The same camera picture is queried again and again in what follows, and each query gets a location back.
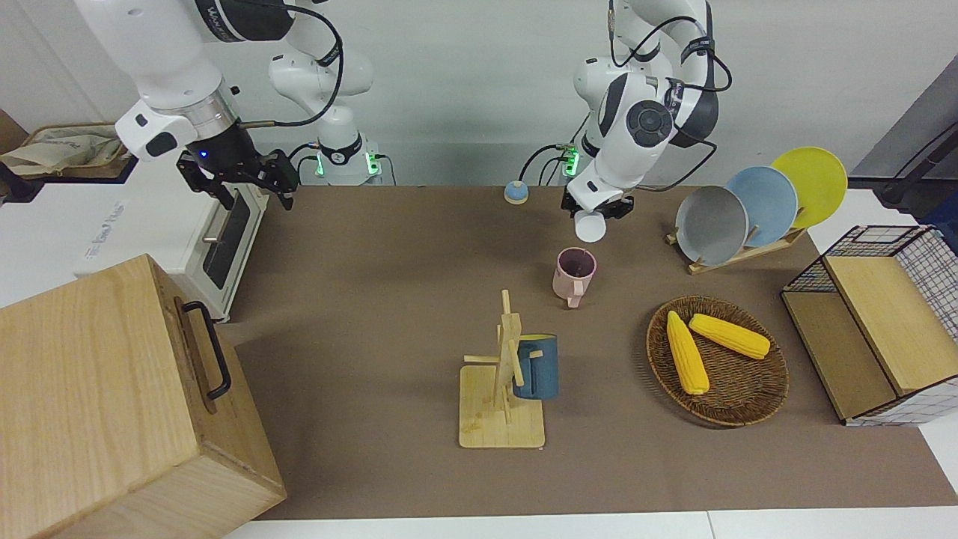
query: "corn cob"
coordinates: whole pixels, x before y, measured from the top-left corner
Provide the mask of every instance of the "corn cob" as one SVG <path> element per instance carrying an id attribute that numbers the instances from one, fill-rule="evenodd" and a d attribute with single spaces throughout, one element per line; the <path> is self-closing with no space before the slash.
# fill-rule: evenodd
<path id="1" fill-rule="evenodd" d="M 672 349 L 672 359 L 675 361 L 675 370 L 678 372 L 682 389 L 690 395 L 701 395 L 708 391 L 709 377 L 705 372 L 702 356 L 698 353 L 696 341 L 675 311 L 669 311 L 666 335 L 669 337 L 669 348 Z"/>
<path id="2" fill-rule="evenodd" d="M 694 315 L 689 321 L 689 328 L 705 339 L 735 350 L 753 360 L 764 358 L 771 348 L 771 342 L 763 335 L 713 316 Z"/>

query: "oven door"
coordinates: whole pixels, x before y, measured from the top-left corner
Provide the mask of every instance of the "oven door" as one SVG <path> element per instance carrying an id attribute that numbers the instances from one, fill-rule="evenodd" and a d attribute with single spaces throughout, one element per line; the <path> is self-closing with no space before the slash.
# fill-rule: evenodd
<path id="1" fill-rule="evenodd" d="M 253 246 L 262 218 L 261 201 L 251 186 L 231 187 L 236 203 L 227 211 L 220 204 L 199 238 L 198 264 L 193 265 L 193 281 L 204 297 L 212 300 L 213 315 L 227 318 L 237 284 Z"/>

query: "yellow plate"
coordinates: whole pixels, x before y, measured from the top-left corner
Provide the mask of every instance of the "yellow plate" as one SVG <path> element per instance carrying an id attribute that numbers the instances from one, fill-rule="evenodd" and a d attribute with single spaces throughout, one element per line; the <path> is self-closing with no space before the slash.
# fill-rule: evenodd
<path id="1" fill-rule="evenodd" d="M 833 153 L 814 146 L 789 150 L 772 162 L 772 168 L 788 176 L 803 208 L 795 228 L 807 228 L 830 217 L 848 190 L 845 166 Z"/>

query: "mug handle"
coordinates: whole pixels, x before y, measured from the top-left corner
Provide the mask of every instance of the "mug handle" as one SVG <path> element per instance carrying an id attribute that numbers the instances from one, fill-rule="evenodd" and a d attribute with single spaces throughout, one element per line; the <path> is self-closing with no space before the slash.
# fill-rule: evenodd
<path id="1" fill-rule="evenodd" d="M 578 309 L 579 301 L 582 299 L 582 296 L 585 294 L 585 287 L 582 285 L 582 281 L 573 281 L 572 283 L 572 296 L 566 298 L 570 309 Z"/>

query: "pink mug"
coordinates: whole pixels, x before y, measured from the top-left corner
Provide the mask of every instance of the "pink mug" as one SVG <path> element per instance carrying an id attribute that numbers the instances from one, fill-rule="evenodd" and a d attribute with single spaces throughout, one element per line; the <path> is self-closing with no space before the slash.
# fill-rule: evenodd
<path id="1" fill-rule="evenodd" d="M 596 257 L 583 248 L 568 247 L 559 253 L 556 272 L 552 276 L 552 290 L 566 301 L 569 309 L 579 307 L 597 266 Z"/>

